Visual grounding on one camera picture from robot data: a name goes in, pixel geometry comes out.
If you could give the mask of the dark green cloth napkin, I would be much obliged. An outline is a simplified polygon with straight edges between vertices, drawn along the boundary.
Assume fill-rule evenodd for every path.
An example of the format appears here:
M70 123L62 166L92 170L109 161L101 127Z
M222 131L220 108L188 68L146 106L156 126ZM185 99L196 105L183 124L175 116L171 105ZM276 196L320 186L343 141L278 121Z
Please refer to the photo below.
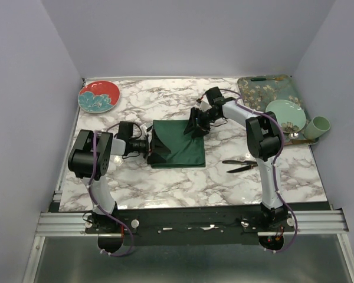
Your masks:
M169 127L169 137L165 144L171 153L157 153L166 159L165 164L150 165L154 169L175 169L205 167L204 138L192 138L191 133L184 135L188 120L155 120L153 123Z

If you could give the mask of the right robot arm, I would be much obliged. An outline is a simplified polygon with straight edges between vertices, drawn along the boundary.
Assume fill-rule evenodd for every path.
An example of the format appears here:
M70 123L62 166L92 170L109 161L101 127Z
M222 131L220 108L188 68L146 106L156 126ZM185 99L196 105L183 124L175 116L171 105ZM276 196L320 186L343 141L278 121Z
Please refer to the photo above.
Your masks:
M284 135L275 114L248 108L238 98L226 98L218 87L210 88L205 96L210 108L192 107L184 134L190 134L193 139L203 137L218 119L229 119L245 127L248 151L255 158L261 177L260 225L267 231L275 230L288 216L287 205L280 193L278 168Z

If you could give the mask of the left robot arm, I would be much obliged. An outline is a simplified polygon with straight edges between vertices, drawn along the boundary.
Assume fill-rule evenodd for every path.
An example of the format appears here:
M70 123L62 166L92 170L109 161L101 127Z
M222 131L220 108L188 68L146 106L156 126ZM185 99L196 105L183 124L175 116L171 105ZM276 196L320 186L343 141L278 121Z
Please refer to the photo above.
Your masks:
M80 130L68 157L68 169L82 180L93 204L88 223L101 227L105 232L114 232L119 225L115 215L117 203L110 194L106 173L110 156L129 157L131 153L141 154L148 161L164 162L161 155L171 150L160 141L155 133L134 135L138 124L121 121L116 124L118 132Z

